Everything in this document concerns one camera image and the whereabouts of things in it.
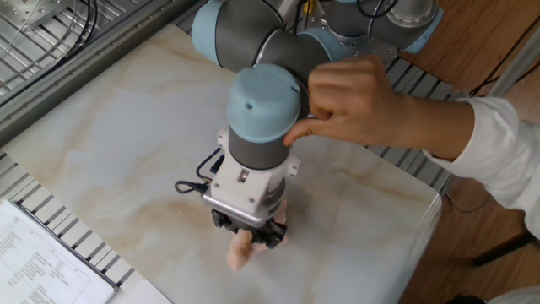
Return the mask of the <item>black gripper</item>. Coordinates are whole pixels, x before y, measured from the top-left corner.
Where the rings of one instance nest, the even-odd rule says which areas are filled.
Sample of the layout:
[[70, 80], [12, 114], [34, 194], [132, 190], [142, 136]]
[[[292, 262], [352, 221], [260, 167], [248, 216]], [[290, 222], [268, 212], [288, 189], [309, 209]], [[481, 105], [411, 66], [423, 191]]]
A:
[[216, 209], [211, 211], [213, 223], [217, 228], [225, 228], [227, 231], [236, 233], [238, 230], [252, 231], [252, 241], [265, 245], [268, 249], [274, 249], [285, 237], [287, 226], [275, 221], [267, 221], [260, 227], [254, 227], [238, 220], [232, 220], [228, 215]]

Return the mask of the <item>person's bare hand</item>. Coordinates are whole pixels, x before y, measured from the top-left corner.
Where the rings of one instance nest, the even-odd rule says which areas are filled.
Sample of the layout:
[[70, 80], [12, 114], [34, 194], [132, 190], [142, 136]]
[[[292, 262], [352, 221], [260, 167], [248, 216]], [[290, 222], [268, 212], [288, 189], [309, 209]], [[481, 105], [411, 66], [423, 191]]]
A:
[[407, 102], [392, 90], [378, 56], [319, 65], [309, 75], [308, 90], [312, 117], [289, 130], [285, 145], [310, 135], [366, 145], [408, 142]]

